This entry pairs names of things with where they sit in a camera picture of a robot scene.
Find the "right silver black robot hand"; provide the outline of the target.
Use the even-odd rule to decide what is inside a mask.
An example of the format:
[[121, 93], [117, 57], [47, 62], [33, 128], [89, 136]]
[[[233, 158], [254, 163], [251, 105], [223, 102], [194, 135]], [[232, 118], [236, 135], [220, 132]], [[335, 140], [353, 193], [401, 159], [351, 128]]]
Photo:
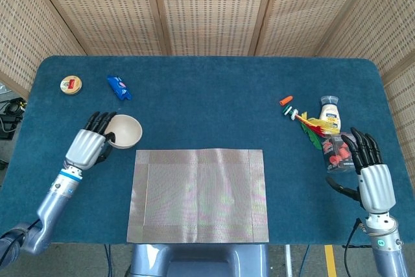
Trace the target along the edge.
[[326, 182], [337, 193], [357, 201], [368, 213], [386, 214], [396, 204], [390, 170], [383, 161], [376, 140], [355, 127], [350, 130], [353, 139], [346, 135], [341, 135], [341, 138], [351, 152], [357, 188], [344, 187], [331, 177], [327, 177]]

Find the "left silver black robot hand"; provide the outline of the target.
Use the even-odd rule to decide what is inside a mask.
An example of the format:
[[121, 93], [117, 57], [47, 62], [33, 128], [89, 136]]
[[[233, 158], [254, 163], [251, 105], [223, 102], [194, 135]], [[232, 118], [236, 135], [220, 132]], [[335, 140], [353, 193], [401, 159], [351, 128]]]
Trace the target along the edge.
[[95, 112], [89, 117], [65, 155], [64, 168], [76, 167], [85, 171], [107, 159], [116, 136], [113, 132], [104, 132], [116, 114], [117, 112]]

